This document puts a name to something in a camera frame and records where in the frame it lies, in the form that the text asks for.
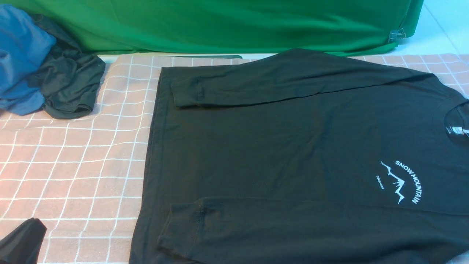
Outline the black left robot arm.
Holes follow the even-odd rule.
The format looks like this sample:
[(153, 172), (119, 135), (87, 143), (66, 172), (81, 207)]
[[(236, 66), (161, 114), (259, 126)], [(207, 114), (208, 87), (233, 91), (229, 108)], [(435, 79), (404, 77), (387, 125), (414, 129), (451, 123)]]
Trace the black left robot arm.
[(1, 264), (37, 264), (47, 228), (30, 218), (0, 241)]

